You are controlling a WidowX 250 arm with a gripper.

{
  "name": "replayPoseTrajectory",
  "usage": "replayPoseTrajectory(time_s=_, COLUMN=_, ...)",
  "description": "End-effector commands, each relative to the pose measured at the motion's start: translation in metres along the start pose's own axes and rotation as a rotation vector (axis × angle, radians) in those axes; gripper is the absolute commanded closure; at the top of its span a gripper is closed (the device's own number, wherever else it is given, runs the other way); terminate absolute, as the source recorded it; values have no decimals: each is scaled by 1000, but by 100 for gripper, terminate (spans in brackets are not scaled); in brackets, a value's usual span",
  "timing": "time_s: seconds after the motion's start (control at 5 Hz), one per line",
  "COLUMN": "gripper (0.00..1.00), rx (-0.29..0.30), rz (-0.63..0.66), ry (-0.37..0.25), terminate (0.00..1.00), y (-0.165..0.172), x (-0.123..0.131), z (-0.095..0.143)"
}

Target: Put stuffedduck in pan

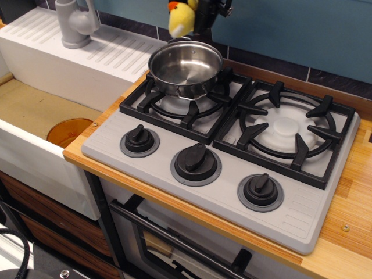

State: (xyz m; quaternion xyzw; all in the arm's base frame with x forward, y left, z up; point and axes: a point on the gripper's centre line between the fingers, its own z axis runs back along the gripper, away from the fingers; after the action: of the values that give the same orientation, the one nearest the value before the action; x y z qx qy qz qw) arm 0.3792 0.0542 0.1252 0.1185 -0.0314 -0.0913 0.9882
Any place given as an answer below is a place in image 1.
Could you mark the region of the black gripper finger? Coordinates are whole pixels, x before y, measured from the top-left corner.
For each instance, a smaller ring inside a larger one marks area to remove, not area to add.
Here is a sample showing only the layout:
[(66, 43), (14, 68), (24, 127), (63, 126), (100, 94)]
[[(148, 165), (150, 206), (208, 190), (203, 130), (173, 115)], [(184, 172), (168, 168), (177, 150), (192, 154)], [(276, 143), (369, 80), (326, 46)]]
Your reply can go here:
[(203, 33), (212, 28), (218, 15), (229, 17), (232, 14), (232, 0), (201, 0), (195, 12), (194, 32)]

